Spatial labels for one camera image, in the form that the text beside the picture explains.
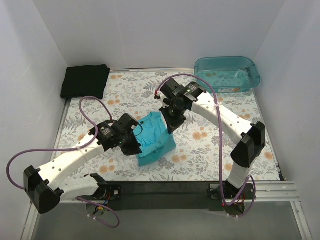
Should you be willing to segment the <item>turquoise t-shirt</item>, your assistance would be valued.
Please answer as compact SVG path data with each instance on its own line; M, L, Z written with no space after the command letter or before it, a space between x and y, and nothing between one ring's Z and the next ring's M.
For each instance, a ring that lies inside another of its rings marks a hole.
M168 133L160 112L150 112L140 119L139 126L133 133L137 142L141 144L142 152L136 155L140 167L157 162L177 147L174 136Z

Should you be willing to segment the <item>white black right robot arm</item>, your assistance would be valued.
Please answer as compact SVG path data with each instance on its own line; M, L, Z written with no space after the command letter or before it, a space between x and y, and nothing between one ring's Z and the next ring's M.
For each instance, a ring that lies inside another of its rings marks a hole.
M177 83L172 77L157 88L154 98L162 103L160 112L172 134L186 120L184 113L193 112L219 128L219 135L227 135L235 144L231 152L232 170L221 190L237 199L245 192L250 169L266 145L266 127L257 121L252 123L241 118L218 103L213 92L208 92L196 82L187 86Z

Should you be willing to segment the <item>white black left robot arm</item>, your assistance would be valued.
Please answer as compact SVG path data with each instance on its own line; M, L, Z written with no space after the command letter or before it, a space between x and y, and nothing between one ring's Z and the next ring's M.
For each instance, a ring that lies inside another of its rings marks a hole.
M142 151L134 134L139 126L131 115L125 113L119 120L106 120L92 128L74 147L38 168L29 166L23 172L24 191L39 214L53 210L60 201L88 196L101 200L106 196L107 183L97 173L83 178L67 178L88 161L110 149L120 147L125 156Z

